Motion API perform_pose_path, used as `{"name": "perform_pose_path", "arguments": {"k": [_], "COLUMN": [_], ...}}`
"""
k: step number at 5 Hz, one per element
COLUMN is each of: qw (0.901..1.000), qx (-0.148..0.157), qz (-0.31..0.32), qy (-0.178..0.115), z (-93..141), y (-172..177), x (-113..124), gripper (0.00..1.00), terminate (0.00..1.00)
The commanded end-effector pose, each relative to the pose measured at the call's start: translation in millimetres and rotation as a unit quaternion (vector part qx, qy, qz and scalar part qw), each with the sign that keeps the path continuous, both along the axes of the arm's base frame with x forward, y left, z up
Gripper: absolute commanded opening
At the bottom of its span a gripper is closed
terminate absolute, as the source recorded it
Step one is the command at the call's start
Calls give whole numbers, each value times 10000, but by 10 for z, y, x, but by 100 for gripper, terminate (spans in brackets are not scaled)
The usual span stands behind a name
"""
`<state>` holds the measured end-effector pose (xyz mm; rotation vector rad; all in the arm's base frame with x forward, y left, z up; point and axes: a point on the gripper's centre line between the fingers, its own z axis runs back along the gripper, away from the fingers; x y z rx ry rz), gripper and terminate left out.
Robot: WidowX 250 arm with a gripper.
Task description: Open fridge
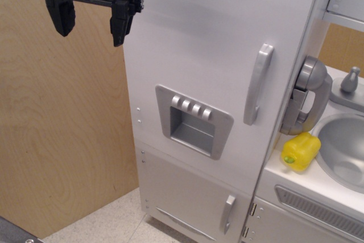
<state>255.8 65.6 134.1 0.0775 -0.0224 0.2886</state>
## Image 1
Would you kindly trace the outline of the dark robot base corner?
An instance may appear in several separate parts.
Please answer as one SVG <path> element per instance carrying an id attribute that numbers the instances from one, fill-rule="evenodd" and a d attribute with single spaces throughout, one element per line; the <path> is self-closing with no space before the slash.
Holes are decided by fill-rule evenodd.
<path id="1" fill-rule="evenodd" d="M 43 243 L 42 240 L 1 217 L 1 242 L 9 243 Z"/>

